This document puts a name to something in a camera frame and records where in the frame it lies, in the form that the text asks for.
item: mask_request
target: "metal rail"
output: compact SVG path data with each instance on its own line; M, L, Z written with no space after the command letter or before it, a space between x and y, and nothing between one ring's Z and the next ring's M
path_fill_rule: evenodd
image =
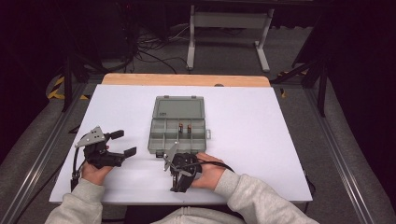
M16 194L14 200L12 201L11 205L9 206L6 214L4 215L1 223L14 223L16 217L20 214L23 207L28 202L29 196L32 193L35 184L37 183L38 178L41 176L49 158L52 154L52 150L56 146L59 136L66 124L70 114L72 113L74 107L77 104L79 96L83 93L86 84L76 84L76 88L73 92L73 101L68 110L63 112L61 116L55 123L55 126L49 135L49 139L41 149L40 153L38 154L35 163L33 164L32 168L28 172L28 175L25 177L18 193Z
M350 201L352 201L352 205L355 208L359 220L361 221L361 223L367 223L367 224L374 223L373 218L370 215L370 212L361 196L355 176L352 174L349 167L347 166L344 156L341 153L340 147L338 146L335 137L332 134L332 129L330 128L330 125L327 122L327 120L323 118L318 111L316 105L317 98L314 90L306 89L304 91L308 99L308 102L315 113L320 128L323 131L324 135L326 136L330 148L330 153L332 155L332 160L334 161L338 173L341 176L341 179L346 188L346 192L350 198Z

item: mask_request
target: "box lid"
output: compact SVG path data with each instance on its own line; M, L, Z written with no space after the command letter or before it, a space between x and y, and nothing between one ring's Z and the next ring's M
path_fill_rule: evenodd
M201 96L157 96L155 119L204 119L204 97Z

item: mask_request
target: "metal frame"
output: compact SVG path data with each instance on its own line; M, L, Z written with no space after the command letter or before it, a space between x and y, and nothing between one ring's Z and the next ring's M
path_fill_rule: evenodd
M72 101L70 108L61 114L58 120L55 123L55 127L53 128L49 138L40 153L38 154L35 163L32 168L29 170L25 180L23 181L18 193L16 194L14 200L9 206L6 214L4 215L1 223L14 223L15 218L20 214L23 207L27 204L29 196L31 195L35 184L38 181L38 178L41 176L48 160L50 159L50 155L52 150L55 148L58 139L60 137L61 131L64 128L68 118L73 112L73 108L76 106L78 97L83 93L86 84L77 84L78 86L75 88L75 92L73 95L74 101Z
M262 29L262 37L255 42L255 48L259 55L263 72L270 72L263 46L270 28L274 10L269 9L268 13L218 13L218 12L195 12L195 7L191 6L190 15L190 43L187 54L187 69L194 67L195 54L195 27L225 27L225 28L246 28Z
M367 208L367 205L365 204L363 197L361 196L361 192L359 190L359 186L355 179L355 176L347 166L347 162L344 159L341 149L338 146L334 135L332 134L332 129L330 128L327 120L321 116L320 112L316 107L317 99L314 90L305 89L305 95L308 99L309 104L312 107L312 110L315 113L321 130L326 136L332 160L338 170L339 175L341 176L344 187L346 188L346 192L350 198L350 201L352 201L352 205L355 208L359 220L361 221L361 223L374 223L373 218Z

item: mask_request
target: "wooden edge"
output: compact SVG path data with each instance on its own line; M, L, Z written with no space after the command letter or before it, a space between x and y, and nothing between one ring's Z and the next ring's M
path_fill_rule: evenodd
M105 85L271 87L267 77L109 73Z

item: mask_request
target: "metal stand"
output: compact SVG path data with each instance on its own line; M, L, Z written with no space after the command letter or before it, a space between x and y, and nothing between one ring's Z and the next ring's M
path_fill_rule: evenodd
M251 13L219 13L219 12L195 12L195 7L191 6L190 15L190 43L187 54L187 69L192 70L194 67L195 54L195 27L223 27L223 28L246 28L262 29L260 41L255 42L257 54L259 55L260 64L263 72L269 72L270 67L262 47L267 37L273 18L274 10L269 9L268 13L251 14Z
M327 84L327 75L328 75L328 60L317 60L312 61L310 63L303 64L282 77L277 77L276 79L270 80L271 84L280 84L285 80L288 80L291 77L297 76L303 71L308 70L306 76L301 81L303 88L312 88L315 85L315 82L319 80L319 90L318 90L318 110L320 115L324 118L324 100L326 94L326 84Z
M102 65L94 63L77 53L69 52L64 66L64 109L62 110L63 112L67 110L67 108L70 106L70 104L73 101L72 76L74 75L79 83L88 82L89 75L85 70L84 64L89 65L90 67L96 69L102 74L110 73L110 71L105 69Z

